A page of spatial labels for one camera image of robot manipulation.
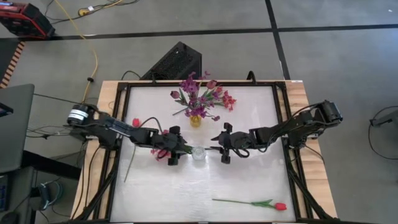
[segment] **yellow vase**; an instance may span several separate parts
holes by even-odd
[[[191,126],[194,128],[199,128],[201,124],[201,116],[196,115],[196,116],[190,116],[189,120],[191,122]]]

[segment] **clear glass cup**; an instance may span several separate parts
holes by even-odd
[[[206,157],[206,149],[204,147],[194,147],[192,149],[192,158],[194,160],[202,160]]]

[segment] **wooden table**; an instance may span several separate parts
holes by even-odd
[[[251,80],[219,80],[221,82],[251,82]],[[287,88],[287,94],[289,97],[289,104],[290,104],[290,110],[292,113],[296,112],[300,108],[303,108],[304,106],[308,105],[308,99],[307,95],[305,93],[304,89],[304,84],[302,81],[294,81],[294,80],[289,80],[289,81],[284,81],[284,80],[259,80],[257,82],[285,82],[286,88]],[[99,94],[99,99],[98,99],[98,108],[100,111],[105,111],[109,114],[112,114],[113,112],[113,105],[114,105],[114,100],[116,97],[116,92],[117,92],[117,86],[119,82],[128,82],[128,81],[104,81],[101,87],[101,92]],[[151,81],[130,81],[131,83],[142,83],[146,82],[149,83]],[[176,80],[164,80],[164,81],[158,81],[160,82],[177,82]],[[123,103],[124,102],[124,95],[125,93],[122,93],[121,99],[120,99],[120,104],[119,104],[119,110],[118,110],[118,119],[121,119],[121,113],[123,111]],[[282,116],[284,119],[286,119],[286,111],[283,105],[283,97],[282,94],[279,94],[279,101],[280,101],[280,106],[282,108]],[[320,152],[319,148],[319,143],[317,140],[308,140],[307,145],[311,147],[312,149]],[[85,156],[85,168],[82,170],[84,172],[84,185],[82,185],[82,175],[80,175],[80,181],[78,184],[78,188],[76,191],[76,197],[75,197],[75,202],[73,204],[73,209],[72,209],[72,214],[76,210],[76,207],[78,205],[79,199],[80,199],[80,194],[81,194],[81,188],[84,189],[83,196],[81,198],[80,206],[77,208],[76,212],[76,217],[82,212],[84,204],[86,203],[86,195],[88,194],[88,201],[89,203],[91,199],[94,197],[95,193],[98,190],[98,185],[100,182],[100,175],[101,175],[101,170],[103,166],[103,160],[104,160],[104,155],[105,155],[105,150],[100,150],[96,153],[95,158],[93,159],[93,163],[91,166],[91,174],[90,174],[90,187],[87,189],[88,185],[88,164],[90,164],[91,158],[93,157],[93,154],[95,150],[98,147],[98,141],[90,141],[87,145],[87,150],[86,150],[86,156]],[[301,150],[301,160],[303,164],[303,169],[304,169],[304,174],[307,182],[307,188],[315,198],[315,200],[322,206],[322,208],[331,216],[337,217],[336,215],[336,210],[335,210],[335,204],[333,203],[333,198],[331,196],[330,192],[330,187],[329,187],[329,182],[328,182],[328,177],[326,176],[326,170],[325,166],[323,165],[322,160],[319,158],[318,155],[313,153],[312,151],[308,149],[302,149]],[[108,167],[108,171],[110,171],[111,166],[113,164],[113,160],[111,159]],[[305,211],[305,206],[304,206],[304,199],[303,195],[296,187],[297,191],[297,196],[298,196],[298,202],[300,205],[300,213],[302,218],[306,218],[306,211]],[[109,188],[103,195],[102,201],[101,201],[101,209],[99,211],[99,218],[104,218],[105,213],[106,213],[106,204],[108,202],[108,194],[109,194]]]

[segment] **bouquet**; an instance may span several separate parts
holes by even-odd
[[[218,121],[220,116],[210,114],[208,112],[210,108],[219,105],[224,106],[229,109],[229,111],[233,110],[236,100],[229,95],[228,90],[224,91],[222,86],[218,86],[215,80],[209,81],[206,84],[206,91],[199,96],[199,89],[202,81],[196,82],[193,80],[192,76],[194,76],[194,74],[195,72],[189,74],[188,78],[181,82],[178,91],[172,91],[170,94],[177,103],[186,106],[183,110],[185,110],[185,115],[187,117],[210,117],[213,121]],[[205,72],[205,76],[200,79],[203,80],[209,75],[208,72]]]

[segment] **white table surface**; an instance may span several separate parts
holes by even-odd
[[[268,86],[224,87],[237,99],[232,112],[222,106],[211,109],[221,119],[202,120],[199,128],[190,126],[183,108],[170,92],[177,87],[134,87],[131,89],[126,122],[151,116],[162,129],[181,127],[181,134],[191,146],[218,146],[211,138],[220,134],[223,123],[233,125],[233,132],[277,124],[274,97]],[[157,128],[154,120],[145,127]],[[124,177],[132,156],[133,144],[125,138],[113,200],[112,222],[200,222],[200,221],[293,221],[295,220],[289,182],[280,139],[266,153],[250,150],[250,157],[231,154],[231,164],[221,163],[218,151],[207,151],[203,161],[182,156],[177,166],[167,159],[156,161],[148,148],[136,148],[127,181]],[[287,210],[255,207],[239,203],[217,202],[213,198],[255,202],[274,199]]]

